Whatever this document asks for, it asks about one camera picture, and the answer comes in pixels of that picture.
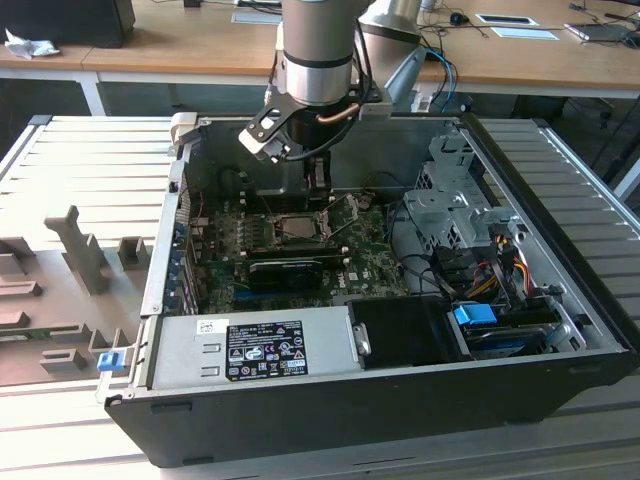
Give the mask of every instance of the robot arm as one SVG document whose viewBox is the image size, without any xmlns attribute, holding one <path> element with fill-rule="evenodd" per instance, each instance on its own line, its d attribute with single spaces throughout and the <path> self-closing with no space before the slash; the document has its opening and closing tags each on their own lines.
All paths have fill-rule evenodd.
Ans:
<svg viewBox="0 0 640 480">
<path fill-rule="evenodd" d="M 382 100 L 374 80 L 393 87 L 400 79 L 410 89 L 424 61 L 416 28 L 420 0 L 378 0 L 359 19 L 368 4 L 283 0 L 278 88 L 271 87 L 267 104 L 239 136 L 259 159 L 304 162 L 312 194 L 331 188 L 330 147 L 347 135 L 363 105 Z"/>
</svg>

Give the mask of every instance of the blue cable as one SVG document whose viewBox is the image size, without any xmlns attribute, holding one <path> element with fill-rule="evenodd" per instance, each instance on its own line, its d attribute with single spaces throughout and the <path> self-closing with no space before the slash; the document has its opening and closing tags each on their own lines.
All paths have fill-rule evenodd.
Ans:
<svg viewBox="0 0 640 480">
<path fill-rule="evenodd" d="M 428 48 L 427 51 L 430 52 L 434 57 L 436 57 L 438 60 L 442 62 L 442 64 L 447 69 L 447 74 L 449 75 L 449 94 L 447 95 L 447 99 L 445 100 L 444 104 L 442 105 L 442 109 L 440 110 L 441 112 L 444 112 L 447 108 L 447 104 L 449 103 L 449 100 L 451 100 L 451 96 L 453 95 L 453 72 L 451 71 L 451 65 L 447 60 L 445 60 L 445 58 L 442 55 L 440 55 L 438 52 L 436 52 L 431 48 Z"/>
</svg>

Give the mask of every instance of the power supply label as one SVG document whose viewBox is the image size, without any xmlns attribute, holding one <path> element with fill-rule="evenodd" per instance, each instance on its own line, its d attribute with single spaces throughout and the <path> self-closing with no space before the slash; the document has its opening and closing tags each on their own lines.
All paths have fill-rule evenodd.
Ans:
<svg viewBox="0 0 640 480">
<path fill-rule="evenodd" d="M 309 373 L 301 321 L 231 325 L 226 353 L 232 382 Z"/>
</svg>

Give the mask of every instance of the blue plastic clip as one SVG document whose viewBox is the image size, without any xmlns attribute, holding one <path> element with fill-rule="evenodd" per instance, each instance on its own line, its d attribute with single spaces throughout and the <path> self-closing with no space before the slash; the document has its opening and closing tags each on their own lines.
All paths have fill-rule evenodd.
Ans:
<svg viewBox="0 0 640 480">
<path fill-rule="evenodd" d="M 124 352 L 105 352 L 98 358 L 98 371 L 121 372 L 126 368 Z"/>
<path fill-rule="evenodd" d="M 458 325 L 486 325 L 498 323 L 491 305 L 486 303 L 465 303 L 453 311 Z"/>
</svg>

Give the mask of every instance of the desk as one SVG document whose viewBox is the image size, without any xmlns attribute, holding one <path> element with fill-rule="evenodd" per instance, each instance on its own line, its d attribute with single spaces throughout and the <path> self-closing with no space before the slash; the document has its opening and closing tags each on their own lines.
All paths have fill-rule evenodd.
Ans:
<svg viewBox="0 0 640 480">
<path fill-rule="evenodd" d="M 567 30 L 552 31 L 559 40 L 500 38 L 475 16 L 529 16 L 540 24 L 531 28 L 590 23 L 589 15 L 568 8 L 568 0 L 451 0 L 447 5 L 462 8 L 474 25 L 485 27 L 482 32 L 488 36 L 484 38 L 474 28 L 452 27 L 443 37 L 447 58 L 458 67 L 457 91 L 609 98 L 636 98 L 640 93 L 639 51 L 623 45 L 581 44 Z M 604 17 L 605 12 L 630 15 L 637 10 L 594 0 L 587 5 L 602 22 L 611 21 Z M 451 10 L 441 9 L 422 15 L 419 23 L 447 26 L 450 15 Z M 626 22 L 620 24 L 630 27 Z M 435 34 L 425 30 L 425 38 L 438 46 Z M 433 90 L 442 79 L 441 71 L 425 67 L 418 78 L 422 89 Z"/>
<path fill-rule="evenodd" d="M 589 22 L 569 10 L 568 0 L 449 0 L 480 21 L 475 13 L 531 16 L 542 27 Z M 104 115 L 100 82 L 265 85 L 275 45 L 273 25 L 231 23 L 232 6 L 203 4 L 187 9 L 182 2 L 133 0 L 136 25 L 121 49 L 62 46 L 62 55 L 25 61 L 0 52 L 0 77 L 74 80 L 89 109 Z M 590 0 L 589 8 L 629 14 L 632 7 Z M 431 15 L 448 22 L 449 11 Z M 559 41 L 500 39 L 491 30 L 483 38 L 472 28 L 450 29 L 444 37 L 447 56 L 460 74 L 457 91 L 552 96 L 635 98 L 640 92 L 640 52 L 624 46 L 580 45 L 566 31 Z M 437 37 L 427 34 L 437 45 Z M 423 93 L 435 90 L 442 68 L 427 64 L 419 76 Z"/>
</svg>

